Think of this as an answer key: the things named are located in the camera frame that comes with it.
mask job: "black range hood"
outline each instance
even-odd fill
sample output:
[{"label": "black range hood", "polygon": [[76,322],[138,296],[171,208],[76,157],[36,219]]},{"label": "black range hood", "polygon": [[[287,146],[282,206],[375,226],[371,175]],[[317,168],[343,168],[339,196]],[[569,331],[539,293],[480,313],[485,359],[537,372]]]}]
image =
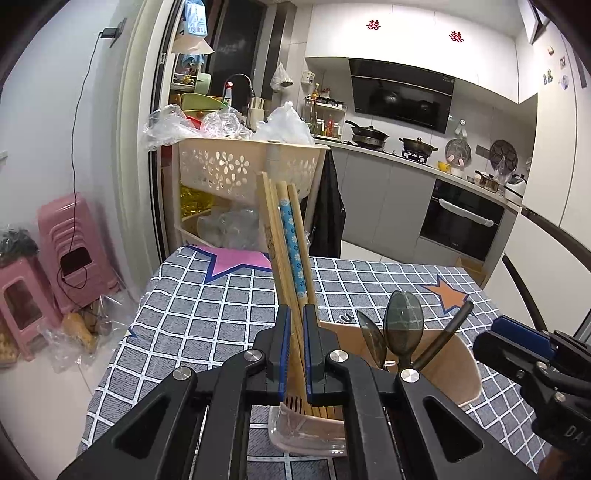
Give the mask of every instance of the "black range hood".
[{"label": "black range hood", "polygon": [[445,133],[455,78],[410,65],[350,59],[355,111]]}]

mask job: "plastic stool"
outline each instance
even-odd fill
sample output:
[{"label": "plastic stool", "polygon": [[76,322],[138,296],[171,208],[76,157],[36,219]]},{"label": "plastic stool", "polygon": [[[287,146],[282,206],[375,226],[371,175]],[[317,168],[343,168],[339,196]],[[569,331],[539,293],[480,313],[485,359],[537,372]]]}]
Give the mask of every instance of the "plastic stool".
[{"label": "plastic stool", "polygon": [[40,259],[62,314],[119,290],[88,204],[82,195],[76,196],[76,218],[73,193],[37,212]]},{"label": "plastic stool", "polygon": [[61,323],[51,287],[36,257],[21,257],[0,268],[0,311],[25,360],[33,360],[27,343],[39,335],[37,326],[59,327]]}]

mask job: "checkered tablecloth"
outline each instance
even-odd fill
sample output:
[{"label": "checkered tablecloth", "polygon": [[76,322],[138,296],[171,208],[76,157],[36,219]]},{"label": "checkered tablecloth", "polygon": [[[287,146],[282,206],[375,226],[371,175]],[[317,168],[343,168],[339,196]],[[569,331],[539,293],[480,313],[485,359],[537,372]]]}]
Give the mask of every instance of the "checkered tablecloth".
[{"label": "checkered tablecloth", "polygon": [[[452,318],[439,297],[421,284],[441,277],[469,293],[474,312],[458,335],[472,346],[498,311],[461,268],[383,264],[312,258],[320,317],[333,322],[361,310],[381,325],[389,294],[416,294],[425,328],[442,328]],[[173,253],[150,280],[132,330],[124,338],[88,406],[79,452],[84,451],[127,413],[174,368],[188,365],[199,372],[252,346],[255,335],[275,319],[277,296],[272,274],[242,268],[204,284],[210,257],[189,247]],[[549,450],[531,431],[533,410],[517,386],[478,364],[483,394],[464,410],[528,466],[537,470]],[[248,473],[256,479],[348,479],[346,458],[290,456],[269,442],[268,407],[253,407],[248,445]]]}]

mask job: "oven handle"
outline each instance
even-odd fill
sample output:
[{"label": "oven handle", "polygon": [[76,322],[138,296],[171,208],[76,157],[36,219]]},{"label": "oven handle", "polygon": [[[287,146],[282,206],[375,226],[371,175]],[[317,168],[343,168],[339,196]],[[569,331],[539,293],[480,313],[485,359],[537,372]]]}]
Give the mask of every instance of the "oven handle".
[{"label": "oven handle", "polygon": [[448,212],[455,213],[456,215],[459,215],[460,217],[468,218],[469,220],[479,223],[480,225],[493,226],[495,224],[495,222],[493,222],[492,220],[490,220],[488,218],[481,217],[480,215],[472,213],[469,210],[466,210],[464,208],[458,207],[457,205],[454,205],[453,203],[446,202],[443,199],[439,199],[439,205],[441,205],[443,208],[445,208]]}]

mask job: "silver screw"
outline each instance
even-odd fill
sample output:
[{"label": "silver screw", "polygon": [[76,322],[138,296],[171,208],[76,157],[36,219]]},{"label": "silver screw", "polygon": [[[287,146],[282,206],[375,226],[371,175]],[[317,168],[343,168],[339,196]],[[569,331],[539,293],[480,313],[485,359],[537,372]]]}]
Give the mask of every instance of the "silver screw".
[{"label": "silver screw", "polygon": [[421,375],[412,368],[406,368],[405,370],[402,370],[400,378],[402,378],[407,383],[415,383],[419,378],[421,378]]},{"label": "silver screw", "polygon": [[329,357],[333,362],[340,364],[349,358],[349,354],[344,350],[333,350]]},{"label": "silver screw", "polygon": [[191,376],[191,369],[189,367],[178,367],[174,369],[173,377],[177,380],[186,380]]},{"label": "silver screw", "polygon": [[244,360],[246,360],[247,362],[256,362],[259,361],[261,358],[262,352],[260,350],[251,348],[250,350],[244,352]]}]

